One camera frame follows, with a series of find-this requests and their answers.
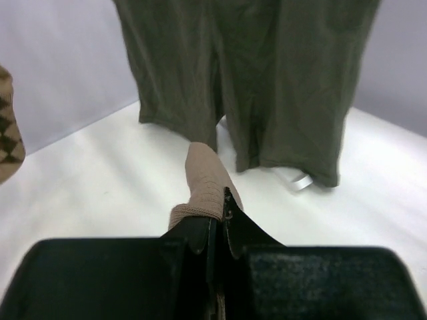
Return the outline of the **brown striped sock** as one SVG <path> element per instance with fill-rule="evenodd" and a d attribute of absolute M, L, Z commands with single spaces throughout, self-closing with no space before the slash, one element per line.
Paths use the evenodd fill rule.
<path fill-rule="evenodd" d="M 199 142 L 189 145 L 185 174 L 190 198 L 187 203 L 176 205 L 171 210 L 169 230 L 186 217 L 208 217 L 222 221 L 226 188 L 230 189 L 238 207 L 244 208 L 229 173 L 208 145 Z"/>

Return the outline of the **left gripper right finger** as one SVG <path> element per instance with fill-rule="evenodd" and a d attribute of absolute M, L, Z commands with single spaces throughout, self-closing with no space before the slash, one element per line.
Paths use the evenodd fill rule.
<path fill-rule="evenodd" d="M 382 247 L 289 247 L 224 191 L 228 319 L 425 319 L 407 268 Z"/>

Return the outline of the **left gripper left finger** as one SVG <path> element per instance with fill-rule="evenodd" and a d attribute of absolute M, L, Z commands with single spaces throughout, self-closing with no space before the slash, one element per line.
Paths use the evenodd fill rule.
<path fill-rule="evenodd" d="M 158 238 L 45 239 L 26 252 L 2 319 L 209 319 L 218 222 L 183 219 Z"/>

